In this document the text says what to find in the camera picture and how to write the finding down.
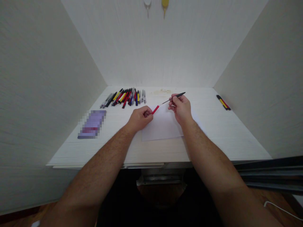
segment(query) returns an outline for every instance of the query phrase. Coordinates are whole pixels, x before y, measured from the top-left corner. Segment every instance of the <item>person's left hand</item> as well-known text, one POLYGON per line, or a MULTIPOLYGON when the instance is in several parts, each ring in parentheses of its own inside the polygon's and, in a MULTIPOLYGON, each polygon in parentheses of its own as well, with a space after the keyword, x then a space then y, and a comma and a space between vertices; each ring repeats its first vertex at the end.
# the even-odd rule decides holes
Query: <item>person's left hand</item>
POLYGON ((135 109, 125 125, 130 131, 138 132, 145 128, 154 118, 152 110, 148 106, 135 109))

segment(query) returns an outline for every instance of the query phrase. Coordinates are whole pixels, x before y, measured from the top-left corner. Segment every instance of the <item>purple notebook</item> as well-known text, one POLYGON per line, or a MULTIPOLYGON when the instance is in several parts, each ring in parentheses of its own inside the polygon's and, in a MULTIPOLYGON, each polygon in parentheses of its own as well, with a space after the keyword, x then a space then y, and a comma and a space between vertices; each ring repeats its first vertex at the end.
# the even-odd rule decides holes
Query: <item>purple notebook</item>
POLYGON ((80 133, 78 133, 78 139, 96 138, 105 118, 106 110, 92 110, 80 133))

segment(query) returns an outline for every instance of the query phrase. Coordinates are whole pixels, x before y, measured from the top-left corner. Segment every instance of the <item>white paper sheet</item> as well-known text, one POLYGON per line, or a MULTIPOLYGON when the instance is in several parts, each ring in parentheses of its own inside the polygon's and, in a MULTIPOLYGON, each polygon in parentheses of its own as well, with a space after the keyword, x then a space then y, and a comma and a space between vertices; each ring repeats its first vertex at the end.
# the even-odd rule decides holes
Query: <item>white paper sheet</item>
MULTIPOLYGON (((193 119, 203 130, 202 124, 197 114, 191 109, 193 119)), ((142 130, 142 141, 169 139, 183 136, 181 126, 175 118, 172 110, 168 109, 168 105, 162 105, 154 113, 154 119, 142 130)))

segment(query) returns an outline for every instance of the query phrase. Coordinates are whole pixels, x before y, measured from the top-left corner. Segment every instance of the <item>white cable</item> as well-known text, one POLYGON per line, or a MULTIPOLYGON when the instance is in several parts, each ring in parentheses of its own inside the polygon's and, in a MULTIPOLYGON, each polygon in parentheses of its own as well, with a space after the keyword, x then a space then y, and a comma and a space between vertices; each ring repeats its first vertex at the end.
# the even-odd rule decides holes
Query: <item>white cable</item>
MULTIPOLYGON (((266 201, 266 202, 264 203, 264 207, 266 207, 266 204, 267 204, 267 203, 270 203, 270 204, 274 205, 275 207, 278 207, 276 204, 273 204, 272 202, 269 202, 269 201, 266 201)), ((298 217, 292 215, 291 213, 287 212, 286 210, 283 210, 281 207, 278 207, 278 208, 279 208, 280 210, 282 210, 282 211, 284 211, 284 212, 290 214, 291 216, 293 216, 293 217, 299 219, 300 221, 303 221, 303 219, 300 219, 300 218, 298 218, 298 217)))

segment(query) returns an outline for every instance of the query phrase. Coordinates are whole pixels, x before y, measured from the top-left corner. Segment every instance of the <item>pile of pens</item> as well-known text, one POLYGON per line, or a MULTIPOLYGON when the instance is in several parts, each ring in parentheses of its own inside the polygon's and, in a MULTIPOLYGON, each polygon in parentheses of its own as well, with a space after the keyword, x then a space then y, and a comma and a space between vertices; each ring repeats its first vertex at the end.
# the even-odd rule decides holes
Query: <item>pile of pens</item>
POLYGON ((135 88, 129 88, 129 89, 121 89, 118 92, 111 93, 107 99, 102 103, 100 108, 108 107, 110 104, 112 106, 115 106, 117 104, 122 104, 122 109, 125 108, 126 103, 128 102, 128 105, 139 105, 140 103, 146 104, 146 97, 145 97, 145 90, 139 91, 135 88))

